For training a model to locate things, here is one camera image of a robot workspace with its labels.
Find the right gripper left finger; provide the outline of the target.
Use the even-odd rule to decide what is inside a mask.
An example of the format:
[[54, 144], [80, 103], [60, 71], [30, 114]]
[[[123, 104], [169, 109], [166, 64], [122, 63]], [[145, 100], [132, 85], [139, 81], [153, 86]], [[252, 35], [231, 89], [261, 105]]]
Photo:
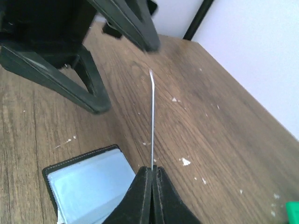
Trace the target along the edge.
[[105, 224], [149, 224], [152, 192], [152, 171], [141, 167], [124, 198], [105, 219]]

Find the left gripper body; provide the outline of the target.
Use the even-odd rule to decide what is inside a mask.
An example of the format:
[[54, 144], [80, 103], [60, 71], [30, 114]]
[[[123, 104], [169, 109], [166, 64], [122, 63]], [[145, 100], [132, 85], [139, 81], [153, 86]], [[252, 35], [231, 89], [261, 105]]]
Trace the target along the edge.
[[18, 43], [61, 68], [78, 57], [96, 14], [86, 0], [2, 0], [0, 41]]

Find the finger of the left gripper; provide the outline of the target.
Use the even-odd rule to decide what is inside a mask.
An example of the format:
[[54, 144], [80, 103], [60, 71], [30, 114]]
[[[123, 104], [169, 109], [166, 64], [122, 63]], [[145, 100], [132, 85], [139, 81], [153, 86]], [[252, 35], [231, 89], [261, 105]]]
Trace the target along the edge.
[[93, 57], [84, 46], [70, 55], [68, 64], [78, 74], [85, 88], [45, 60], [40, 54], [21, 44], [3, 43], [0, 47], [1, 66], [16, 75], [51, 89], [93, 114], [102, 114], [111, 102]]
[[123, 36], [143, 52], [158, 52], [161, 46], [152, 16], [158, 9], [153, 0], [91, 0], [105, 19], [104, 34]]

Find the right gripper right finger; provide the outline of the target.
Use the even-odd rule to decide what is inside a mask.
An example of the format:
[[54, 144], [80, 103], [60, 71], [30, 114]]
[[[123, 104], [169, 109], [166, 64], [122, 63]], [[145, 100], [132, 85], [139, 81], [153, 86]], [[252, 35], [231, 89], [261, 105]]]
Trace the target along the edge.
[[152, 177], [153, 224], [201, 223], [185, 205], [163, 167], [154, 166]]

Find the black card holder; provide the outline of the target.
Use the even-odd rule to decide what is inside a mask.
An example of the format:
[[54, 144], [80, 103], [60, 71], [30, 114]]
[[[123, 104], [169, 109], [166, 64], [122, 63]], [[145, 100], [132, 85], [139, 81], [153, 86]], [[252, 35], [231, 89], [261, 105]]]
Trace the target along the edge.
[[59, 224], [101, 224], [124, 198], [135, 173], [118, 145], [42, 170]]

